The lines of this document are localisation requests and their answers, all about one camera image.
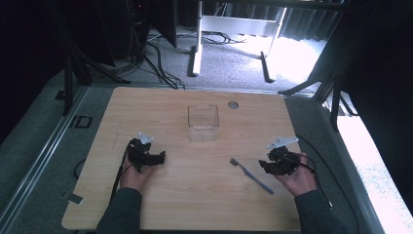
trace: transparent box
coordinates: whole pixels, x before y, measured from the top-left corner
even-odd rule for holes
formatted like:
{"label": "transparent box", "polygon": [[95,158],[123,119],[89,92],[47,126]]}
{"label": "transparent box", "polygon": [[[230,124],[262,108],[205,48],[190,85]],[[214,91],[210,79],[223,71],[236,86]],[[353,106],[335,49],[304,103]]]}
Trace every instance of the transparent box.
{"label": "transparent box", "polygon": [[219,127],[218,106],[188,106],[189,140],[191,142],[215,141]]}

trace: hand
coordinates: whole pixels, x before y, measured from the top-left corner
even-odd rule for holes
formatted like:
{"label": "hand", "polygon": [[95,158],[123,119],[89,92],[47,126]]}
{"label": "hand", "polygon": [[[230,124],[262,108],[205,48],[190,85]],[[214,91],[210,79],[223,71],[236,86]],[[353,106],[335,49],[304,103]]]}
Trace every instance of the hand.
{"label": "hand", "polygon": [[[301,153],[300,163],[307,165],[307,154]],[[275,175],[294,196],[318,189],[315,175],[307,168],[298,166],[292,175]]]}
{"label": "hand", "polygon": [[131,162],[128,159],[128,156],[125,159],[124,173],[121,176],[121,188],[129,187],[136,189],[140,192],[146,180],[155,170],[156,166],[147,168],[143,173],[139,173],[134,165],[131,165]]}

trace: wooden tabletop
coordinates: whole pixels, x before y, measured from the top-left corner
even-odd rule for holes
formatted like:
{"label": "wooden tabletop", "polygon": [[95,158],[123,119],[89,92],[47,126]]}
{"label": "wooden tabletop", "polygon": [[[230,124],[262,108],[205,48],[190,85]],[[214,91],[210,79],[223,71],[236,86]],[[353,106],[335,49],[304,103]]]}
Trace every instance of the wooden tabletop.
{"label": "wooden tabletop", "polygon": [[[228,102],[239,107],[232,109]],[[190,142],[188,105],[218,106],[214,142]],[[141,228],[147,230],[298,230],[292,195],[258,160],[266,145],[294,137],[282,97],[277,95],[117,88],[104,113],[62,225],[95,229],[106,210],[123,153],[137,133],[155,140],[150,153],[167,152],[142,191]],[[300,152],[297,143],[288,149]],[[275,191],[247,177],[235,158]]]}

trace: sleeve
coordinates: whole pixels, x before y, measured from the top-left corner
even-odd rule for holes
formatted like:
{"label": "sleeve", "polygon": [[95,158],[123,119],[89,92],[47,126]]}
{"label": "sleeve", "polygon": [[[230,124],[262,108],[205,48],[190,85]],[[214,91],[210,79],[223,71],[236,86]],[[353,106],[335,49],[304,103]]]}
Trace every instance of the sleeve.
{"label": "sleeve", "polygon": [[132,188],[120,188],[97,225],[96,234],[139,233],[142,195]]}
{"label": "sleeve", "polygon": [[344,222],[331,212],[319,190],[307,192],[294,200],[303,234],[349,233]]}

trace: metal frame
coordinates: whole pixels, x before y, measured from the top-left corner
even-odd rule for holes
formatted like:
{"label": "metal frame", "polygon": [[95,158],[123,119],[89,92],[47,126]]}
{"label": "metal frame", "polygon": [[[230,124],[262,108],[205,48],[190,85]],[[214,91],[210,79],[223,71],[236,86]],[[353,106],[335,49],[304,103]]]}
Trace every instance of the metal frame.
{"label": "metal frame", "polygon": [[275,40],[279,37],[282,29],[282,21],[285,16],[286,8],[282,9],[282,13],[277,20],[260,20],[260,19],[240,19],[216,16],[203,15],[203,1],[198,2],[198,20],[197,20],[197,45],[195,47],[194,62],[192,67],[192,75],[198,76],[201,74],[201,60],[203,55],[202,33],[203,31],[225,32],[225,33],[240,33],[258,36],[271,36],[271,41],[268,53],[264,55],[261,52],[261,59],[264,66],[265,78],[269,82],[274,82],[276,76],[269,69],[266,57],[270,54]]}
{"label": "metal frame", "polygon": [[8,233],[13,225],[16,217],[19,215],[24,203],[30,196],[31,191],[45,171],[50,159],[52,158],[60,140],[70,125],[70,120],[75,116],[75,113],[80,106],[85,93],[89,87],[82,86],[79,88],[75,97],[74,105],[66,116],[61,117],[52,135],[49,137],[42,151],[36,157],[31,168],[28,170],[24,178],[21,180],[19,187],[15,191],[13,197],[2,211],[0,216],[0,233]]}

